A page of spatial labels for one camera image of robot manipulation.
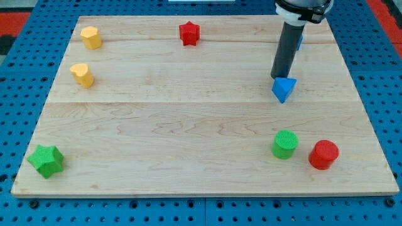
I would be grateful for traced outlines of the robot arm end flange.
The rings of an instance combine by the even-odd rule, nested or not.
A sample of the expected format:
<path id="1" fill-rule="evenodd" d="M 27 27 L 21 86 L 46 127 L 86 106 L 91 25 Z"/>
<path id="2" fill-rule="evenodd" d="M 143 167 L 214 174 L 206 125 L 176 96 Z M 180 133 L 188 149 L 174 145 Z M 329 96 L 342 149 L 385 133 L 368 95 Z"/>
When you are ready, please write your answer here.
<path id="1" fill-rule="evenodd" d="M 274 0 L 275 11 L 292 26 L 307 22 L 319 24 L 334 5 L 334 0 Z"/>

